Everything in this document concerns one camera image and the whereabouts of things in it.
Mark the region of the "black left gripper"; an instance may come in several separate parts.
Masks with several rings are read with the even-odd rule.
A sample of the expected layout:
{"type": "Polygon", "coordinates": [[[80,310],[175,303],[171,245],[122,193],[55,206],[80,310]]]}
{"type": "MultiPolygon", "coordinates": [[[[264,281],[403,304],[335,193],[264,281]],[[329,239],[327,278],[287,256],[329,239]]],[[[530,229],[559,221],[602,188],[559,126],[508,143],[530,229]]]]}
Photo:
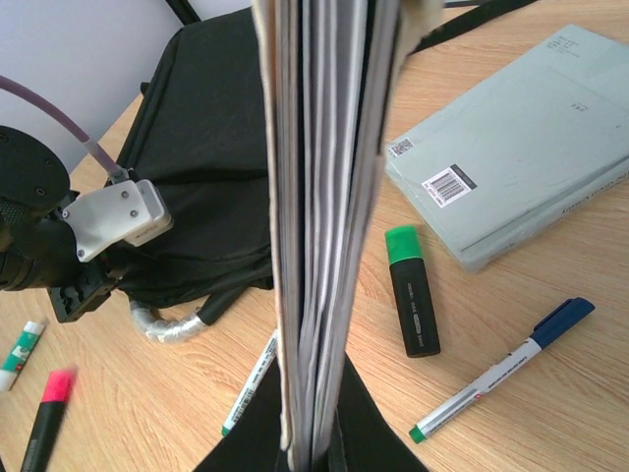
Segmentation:
{"type": "Polygon", "coordinates": [[[98,257],[84,265],[79,274],[61,286],[47,289],[58,323],[72,323],[97,310],[117,287],[123,266],[98,257]]]}

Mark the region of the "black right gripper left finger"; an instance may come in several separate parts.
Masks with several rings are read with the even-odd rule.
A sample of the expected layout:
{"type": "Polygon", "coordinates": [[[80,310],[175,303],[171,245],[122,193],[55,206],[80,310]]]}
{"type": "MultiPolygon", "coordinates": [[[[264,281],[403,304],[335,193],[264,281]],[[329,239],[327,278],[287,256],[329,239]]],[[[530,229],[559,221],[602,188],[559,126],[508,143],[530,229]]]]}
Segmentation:
{"type": "Polygon", "coordinates": [[[244,413],[195,472],[288,471],[280,449],[280,376],[272,363],[244,413]]]}

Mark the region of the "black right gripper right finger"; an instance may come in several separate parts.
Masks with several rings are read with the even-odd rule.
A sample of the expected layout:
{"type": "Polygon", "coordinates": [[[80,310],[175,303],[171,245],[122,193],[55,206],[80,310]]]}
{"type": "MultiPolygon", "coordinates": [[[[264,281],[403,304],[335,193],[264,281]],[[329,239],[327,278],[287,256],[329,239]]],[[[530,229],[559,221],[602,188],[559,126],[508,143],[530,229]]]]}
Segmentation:
{"type": "Polygon", "coordinates": [[[392,431],[347,359],[326,458],[328,471],[424,472],[424,463],[392,431]]]}

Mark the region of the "black student backpack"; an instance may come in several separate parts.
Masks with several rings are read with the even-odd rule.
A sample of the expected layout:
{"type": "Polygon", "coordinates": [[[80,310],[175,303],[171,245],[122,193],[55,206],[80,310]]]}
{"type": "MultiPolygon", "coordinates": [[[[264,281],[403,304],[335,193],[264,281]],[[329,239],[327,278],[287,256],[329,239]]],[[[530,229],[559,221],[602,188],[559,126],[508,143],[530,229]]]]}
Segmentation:
{"type": "MultiPolygon", "coordinates": [[[[408,56],[517,8],[515,1],[480,1],[461,17],[440,20],[408,56]]],[[[143,87],[119,160],[156,187],[174,219],[164,235],[127,253],[121,288],[145,337],[189,338],[247,289],[274,289],[252,6],[172,37],[143,87]]]]}

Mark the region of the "dog picture book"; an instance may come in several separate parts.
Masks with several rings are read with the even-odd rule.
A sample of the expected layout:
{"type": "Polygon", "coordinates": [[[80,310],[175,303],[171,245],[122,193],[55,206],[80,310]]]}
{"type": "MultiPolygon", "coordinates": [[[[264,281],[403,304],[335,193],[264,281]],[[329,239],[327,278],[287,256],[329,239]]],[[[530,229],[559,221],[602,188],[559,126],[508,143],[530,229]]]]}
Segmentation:
{"type": "Polygon", "coordinates": [[[256,1],[280,373],[292,471],[330,448],[390,98],[439,1],[256,1]]]}

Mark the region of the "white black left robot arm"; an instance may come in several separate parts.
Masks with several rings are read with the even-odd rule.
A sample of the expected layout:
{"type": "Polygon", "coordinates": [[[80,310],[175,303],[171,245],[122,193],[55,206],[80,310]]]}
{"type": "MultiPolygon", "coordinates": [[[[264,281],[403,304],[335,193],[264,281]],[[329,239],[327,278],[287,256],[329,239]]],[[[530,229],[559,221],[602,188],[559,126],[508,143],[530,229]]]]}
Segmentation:
{"type": "Polygon", "coordinates": [[[74,232],[62,218],[78,195],[52,150],[1,128],[1,289],[46,289],[60,323],[97,310],[127,270],[117,246],[79,261],[74,232]]]}

